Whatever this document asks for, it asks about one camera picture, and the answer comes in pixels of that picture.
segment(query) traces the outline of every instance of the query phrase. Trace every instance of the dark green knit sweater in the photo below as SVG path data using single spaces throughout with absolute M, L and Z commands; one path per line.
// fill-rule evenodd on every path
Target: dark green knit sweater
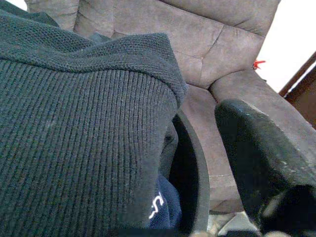
M 186 86 L 164 34 L 94 43 L 0 10 L 0 236 L 143 228 Z

